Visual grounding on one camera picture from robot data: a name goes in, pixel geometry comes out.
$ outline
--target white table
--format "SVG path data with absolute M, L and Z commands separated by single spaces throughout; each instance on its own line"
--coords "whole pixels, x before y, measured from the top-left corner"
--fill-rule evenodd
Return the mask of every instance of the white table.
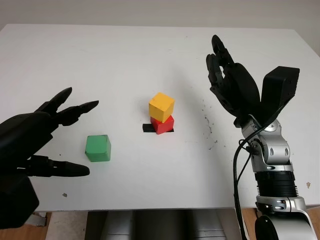
M 90 175 L 32 177 L 38 211 L 234 206 L 232 159 L 242 134 L 209 91 L 213 34 L 259 89 L 275 67 L 300 68 L 296 96 L 278 120 L 299 194 L 307 205 L 320 204 L 320 59 L 295 31 L 13 24 L 0 32 L 0 121 L 32 112 L 70 86 L 63 108 L 100 100 L 39 151 L 86 165 Z M 143 133 L 157 92 L 176 100 L 173 133 Z M 111 161 L 91 163 L 86 138 L 101 134 L 110 137 Z M 243 152 L 239 166 L 246 158 Z M 248 166 L 239 185 L 243 207 L 255 205 L 256 185 Z

